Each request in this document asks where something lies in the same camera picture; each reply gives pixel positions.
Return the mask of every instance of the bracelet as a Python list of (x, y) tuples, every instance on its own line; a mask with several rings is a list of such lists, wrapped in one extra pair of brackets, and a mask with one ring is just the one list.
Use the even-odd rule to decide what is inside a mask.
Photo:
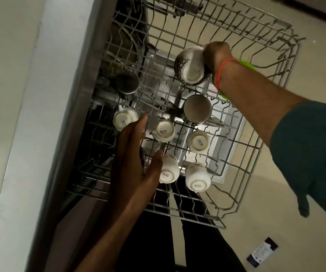
[(221, 70), (222, 70), (222, 67), (229, 61), (234, 61), (234, 62), (237, 62), (237, 63), (240, 63), (238, 60), (236, 60), (235, 58), (231, 58), (231, 59), (227, 59), (227, 60), (224, 60), (221, 65), (219, 66), (218, 68), (218, 72), (217, 72), (217, 76), (216, 76), (216, 81), (214, 83), (214, 86), (217, 88), (217, 91), (222, 95), (222, 92), (220, 91), (220, 88), (219, 88), (219, 85), (220, 85), (220, 78), (221, 78)]

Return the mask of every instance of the sleeve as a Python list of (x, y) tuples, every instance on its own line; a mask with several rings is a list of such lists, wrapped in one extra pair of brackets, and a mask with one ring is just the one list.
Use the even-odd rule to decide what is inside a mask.
[(326, 211), (326, 104), (298, 104), (275, 128), (270, 141), (274, 163), (298, 199), (307, 217), (310, 195)]

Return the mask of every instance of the upper dish rack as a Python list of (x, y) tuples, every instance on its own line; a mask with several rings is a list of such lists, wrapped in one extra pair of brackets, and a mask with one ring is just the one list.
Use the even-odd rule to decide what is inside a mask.
[[(287, 21), (237, 0), (119, 0), (75, 159), (79, 174), (70, 181), (66, 199), (71, 194), (107, 199), (118, 133), (112, 116), (118, 104), (129, 105), (138, 114), (149, 114), (142, 142), (147, 163), (164, 147), (179, 160), (181, 175), (190, 162), (201, 162), (214, 181), (198, 196), (176, 183), (160, 185), (158, 193), (166, 193), (168, 199), (158, 202), (156, 194), (147, 211), (225, 229), (223, 218), (238, 210), (263, 142), (238, 109), (218, 94), (210, 78), (196, 87), (180, 84), (174, 59), (187, 47), (226, 41), (235, 58), (285, 86), (301, 40)], [(130, 102), (109, 87), (109, 79), (122, 71), (133, 71), (142, 83)], [(206, 96), (213, 108), (211, 119), (200, 126), (187, 125), (174, 112), (194, 94)], [(175, 137), (165, 145), (149, 134), (161, 118), (170, 119), (176, 128)], [(202, 155), (190, 152), (185, 143), (198, 129), (212, 137), (210, 149)], [(176, 205), (169, 202), (169, 195)], [(182, 207), (184, 199), (193, 206)], [(194, 206), (201, 203), (205, 207), (198, 212)]]

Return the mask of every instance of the leg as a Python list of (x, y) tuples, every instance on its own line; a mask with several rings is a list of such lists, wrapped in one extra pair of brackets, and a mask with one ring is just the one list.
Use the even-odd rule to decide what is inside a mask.
[[(189, 191), (185, 185), (185, 178), (180, 177), (172, 185), (173, 192), (181, 195), (199, 198), (199, 196)], [(201, 201), (196, 201), (191, 198), (174, 196), (177, 206), (182, 210), (203, 215), (208, 214), (206, 204)], [(191, 214), (180, 214), (185, 218), (198, 220), (205, 223), (213, 223), (207, 218), (194, 216)], [(185, 242), (186, 264), (189, 271), (215, 271), (222, 270), (222, 261), (225, 260), (225, 268), (227, 271), (243, 272), (246, 271), (238, 259), (235, 252), (224, 240), (220, 231), (217, 228), (182, 220), (183, 235)]]
[[(156, 192), (155, 203), (166, 205), (168, 194)], [(155, 206), (155, 210), (168, 213), (166, 208)], [(161, 270), (175, 271), (172, 227), (170, 217), (143, 211), (126, 239), (115, 271)]]

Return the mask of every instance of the person's right hand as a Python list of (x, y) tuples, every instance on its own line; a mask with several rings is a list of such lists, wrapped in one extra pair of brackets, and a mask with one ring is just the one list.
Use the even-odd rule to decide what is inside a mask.
[(221, 63), (227, 59), (233, 58), (229, 44), (219, 41), (206, 45), (203, 55), (205, 57), (207, 66), (212, 71), (213, 80), (216, 78), (216, 74)]

